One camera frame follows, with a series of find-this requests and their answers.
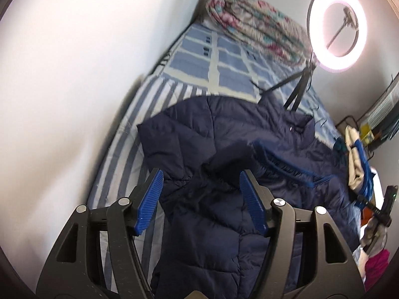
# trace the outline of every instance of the rolled blanket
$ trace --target rolled blanket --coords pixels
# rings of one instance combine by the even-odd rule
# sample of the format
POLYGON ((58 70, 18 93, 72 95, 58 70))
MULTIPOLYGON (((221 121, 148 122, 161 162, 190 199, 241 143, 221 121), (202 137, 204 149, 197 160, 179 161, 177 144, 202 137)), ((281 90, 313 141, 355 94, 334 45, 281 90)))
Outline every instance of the rolled blanket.
POLYGON ((312 54, 305 29, 267 2, 208 0, 206 10, 225 34, 276 61, 298 66, 312 54))

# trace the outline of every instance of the ring light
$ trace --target ring light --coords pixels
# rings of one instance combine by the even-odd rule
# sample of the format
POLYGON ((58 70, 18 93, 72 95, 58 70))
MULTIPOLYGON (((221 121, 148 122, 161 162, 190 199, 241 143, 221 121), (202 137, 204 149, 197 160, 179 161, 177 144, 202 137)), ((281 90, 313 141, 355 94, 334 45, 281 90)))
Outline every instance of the ring light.
POLYGON ((366 44, 367 22, 366 15, 358 0, 313 0, 308 19, 310 42, 317 59, 329 71, 340 72, 351 67, 360 57, 366 44), (328 51, 327 43, 323 36, 324 14, 335 3, 341 3, 354 13, 356 21, 356 37, 350 50, 338 57, 328 51))

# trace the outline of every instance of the pile of clothes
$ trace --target pile of clothes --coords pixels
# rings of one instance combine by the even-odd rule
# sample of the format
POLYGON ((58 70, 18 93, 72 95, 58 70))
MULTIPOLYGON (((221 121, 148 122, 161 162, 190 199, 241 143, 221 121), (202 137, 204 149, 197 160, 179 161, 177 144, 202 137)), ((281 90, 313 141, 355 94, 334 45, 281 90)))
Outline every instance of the pile of clothes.
MULTIPOLYGON (((182 101, 138 126, 148 168, 164 172, 160 203, 171 226, 154 270, 157 299, 248 298, 269 240, 255 229, 239 189, 250 169, 293 207, 324 206, 350 249, 359 246, 348 166, 314 137, 314 119, 286 111, 272 93, 258 104, 225 96, 182 101)), ((286 292, 296 288, 302 235, 286 292)))
MULTIPOLYGON (((375 174, 370 169, 359 132, 351 126, 345 129, 345 144, 348 150, 348 185, 353 195, 362 195, 370 201, 374 191, 375 174)), ((356 201, 356 206, 363 210, 366 205, 356 201)))

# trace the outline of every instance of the quilted fabric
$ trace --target quilted fabric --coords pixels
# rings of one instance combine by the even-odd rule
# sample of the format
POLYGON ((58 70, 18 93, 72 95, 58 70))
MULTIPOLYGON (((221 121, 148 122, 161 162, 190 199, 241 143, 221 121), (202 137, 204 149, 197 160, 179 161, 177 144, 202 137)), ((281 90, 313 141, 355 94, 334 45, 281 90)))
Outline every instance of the quilted fabric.
MULTIPOLYGON (((155 298, 248 298, 269 240, 254 228, 239 190, 251 169, 294 207, 327 208, 352 251, 359 245, 347 168, 314 137, 311 116, 285 111, 273 95, 258 104, 194 97, 138 126, 145 161, 164 171, 160 203, 171 225, 151 287, 155 298)), ((296 235, 286 291, 299 273, 296 235)))
POLYGON ((262 0, 208 0, 206 10, 230 37, 292 66, 310 58, 306 31, 262 0))

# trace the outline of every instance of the mattress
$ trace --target mattress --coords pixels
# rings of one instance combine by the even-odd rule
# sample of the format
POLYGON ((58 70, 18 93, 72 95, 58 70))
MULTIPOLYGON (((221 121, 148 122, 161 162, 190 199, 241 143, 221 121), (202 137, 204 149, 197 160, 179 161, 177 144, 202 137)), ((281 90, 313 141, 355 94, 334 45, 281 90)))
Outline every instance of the mattress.
MULTIPOLYGON (((101 164, 88 198, 89 208, 109 206, 145 181, 149 173, 137 131, 137 125, 145 119, 196 95, 230 95, 256 102, 259 90, 251 80, 267 88, 296 70, 265 59, 222 33, 191 25, 138 89, 101 164)), ((284 103, 294 86, 290 83, 273 93, 284 103)), ((339 133, 312 87, 304 95, 299 111, 315 117, 316 137, 332 146, 339 133)), ((360 211, 356 207, 354 211, 359 217, 360 233, 360 211)), ((148 282, 168 230, 158 203, 149 227, 134 239, 148 282)), ((101 232, 100 240, 107 288, 116 292, 106 232, 101 232)))

